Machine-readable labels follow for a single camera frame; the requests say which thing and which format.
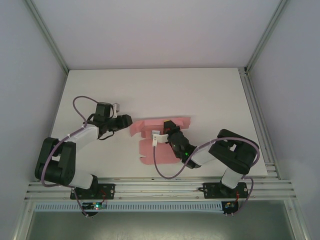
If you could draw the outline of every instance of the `white table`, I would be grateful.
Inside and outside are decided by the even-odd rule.
[[[133,121],[164,117],[191,117],[184,135],[192,145],[216,138],[228,129],[258,143],[258,137],[237,68],[110,69],[70,71],[58,109],[52,137],[61,138],[82,125],[72,101],[85,95],[99,102],[119,103],[118,114]],[[78,99],[76,105],[88,117],[96,104]],[[76,155],[76,168],[99,178],[159,177],[153,165],[140,162],[139,134],[131,137],[123,129],[105,141],[95,141]],[[182,164],[161,164],[166,176],[177,173]],[[226,166],[218,160],[198,169],[188,169],[181,177],[219,177]],[[250,176],[266,176],[261,156]]]

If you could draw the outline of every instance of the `purple cable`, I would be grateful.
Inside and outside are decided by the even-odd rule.
[[[54,146],[54,148],[52,149],[52,151],[50,152],[48,158],[46,159],[46,162],[44,164],[44,167],[43,167],[43,170],[42,170],[42,174],[41,174],[41,184],[46,187],[46,188],[51,188],[51,187],[56,187],[56,186],[60,186],[59,184],[46,184],[45,183],[45,175],[46,175],[46,171],[47,171],[47,168],[48,168],[48,165],[49,165],[49,162],[51,161],[51,158],[53,157],[54,153],[56,152],[56,150],[58,149],[58,147],[63,143],[65,142],[67,139],[71,138],[72,136],[74,136],[75,134],[78,134],[80,133],[82,130],[84,130],[87,126],[87,119],[78,111],[77,107],[76,107],[76,100],[79,99],[79,98],[84,98],[84,99],[89,99],[93,102],[95,102],[96,104],[98,103],[98,101],[94,100],[93,98],[91,97],[88,97],[88,96],[77,96],[73,99],[72,101],[72,105],[73,105],[73,108],[74,110],[79,114],[79,116],[83,119],[84,121],[84,124],[81,128],[79,128],[78,130],[72,132],[71,134],[69,134],[68,136],[66,136],[65,138],[63,138],[62,140],[60,140],[57,145]],[[79,202],[79,199],[78,199],[78,196],[76,194],[76,191],[74,190],[74,196],[75,196],[75,199],[79,205],[79,207],[81,208],[81,211],[83,212],[83,214],[85,216],[87,216],[87,213],[84,211],[83,207],[81,206],[80,202]]]
[[[251,145],[255,151],[256,151],[256,158],[254,160],[254,162],[252,163],[251,165],[251,168],[257,164],[259,158],[260,158],[260,151],[259,151],[259,148],[254,144],[252,143],[251,141],[247,140],[247,139],[244,139],[244,138],[240,138],[240,137],[221,137],[221,138],[216,138],[214,140],[211,140],[211,141],[208,141],[206,142],[205,144],[202,144],[201,146],[198,146],[194,151],[193,153],[191,153],[191,155],[188,157],[188,159],[185,161],[184,165],[182,166],[181,170],[175,174],[174,176],[164,176],[158,169],[158,166],[157,166],[157,162],[156,162],[156,147],[154,146],[153,147],[153,162],[154,162],[154,167],[155,167],[155,170],[158,172],[158,174],[163,177],[164,179],[174,179],[176,178],[177,176],[179,176],[182,171],[185,169],[185,167],[187,166],[188,162],[190,161],[190,159],[192,158],[192,156],[197,152],[199,151],[200,149],[203,149],[205,148],[206,146],[210,145],[210,144],[214,144],[215,142],[218,142],[218,141],[224,141],[224,140],[234,140],[234,141],[241,141],[241,142],[244,142],[244,143],[247,143],[249,145]],[[241,207],[238,209],[238,211],[236,211],[234,214],[238,213],[240,211],[240,209],[242,209],[244,207],[244,205],[248,202],[248,199],[250,198],[250,195],[252,193],[252,190],[254,189],[254,180],[252,179],[252,177],[246,177],[246,175],[243,175],[242,176],[242,179],[250,179],[251,180],[251,188],[250,188],[250,191],[248,193],[248,196],[246,197],[244,203],[241,205]]]

